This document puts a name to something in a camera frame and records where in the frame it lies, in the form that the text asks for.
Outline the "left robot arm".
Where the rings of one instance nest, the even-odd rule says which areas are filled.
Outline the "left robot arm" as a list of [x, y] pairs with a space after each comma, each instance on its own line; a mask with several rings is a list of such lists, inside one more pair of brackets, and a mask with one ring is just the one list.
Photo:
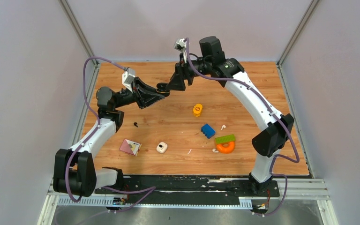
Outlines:
[[136, 77], [130, 89], [118, 92], [102, 87], [96, 92], [98, 111], [93, 112], [97, 121], [89, 132], [68, 149], [59, 149], [55, 155], [53, 189], [68, 194], [73, 202], [91, 196], [96, 189], [107, 187], [112, 193], [124, 190], [123, 171], [115, 167], [96, 170], [94, 158], [106, 141], [120, 129], [124, 112], [118, 108], [136, 103], [143, 109], [169, 96], [166, 83], [151, 87]]

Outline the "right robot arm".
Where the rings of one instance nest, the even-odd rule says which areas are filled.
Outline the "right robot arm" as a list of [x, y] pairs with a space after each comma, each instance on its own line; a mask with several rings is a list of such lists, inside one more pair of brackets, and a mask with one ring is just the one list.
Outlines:
[[231, 92], [246, 108], [260, 130], [252, 139], [257, 152], [249, 182], [250, 192], [262, 195], [268, 189], [267, 181], [272, 178], [274, 157], [284, 147], [290, 137], [294, 118], [282, 114], [253, 85], [244, 67], [235, 58], [227, 58], [220, 40], [216, 36], [199, 41], [202, 56], [190, 59], [189, 39], [180, 38], [174, 48], [180, 51], [180, 60], [175, 72], [163, 88], [165, 91], [184, 91], [193, 83], [194, 77], [214, 80]]

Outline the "glossy black earbud charging case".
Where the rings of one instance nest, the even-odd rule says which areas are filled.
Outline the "glossy black earbud charging case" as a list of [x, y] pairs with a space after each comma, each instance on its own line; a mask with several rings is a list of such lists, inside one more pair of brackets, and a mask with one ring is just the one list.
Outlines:
[[160, 82], [156, 85], [157, 87], [157, 92], [161, 92], [161, 93], [167, 93], [170, 92], [170, 90], [168, 90], [167, 88], [168, 83], [165, 82]]

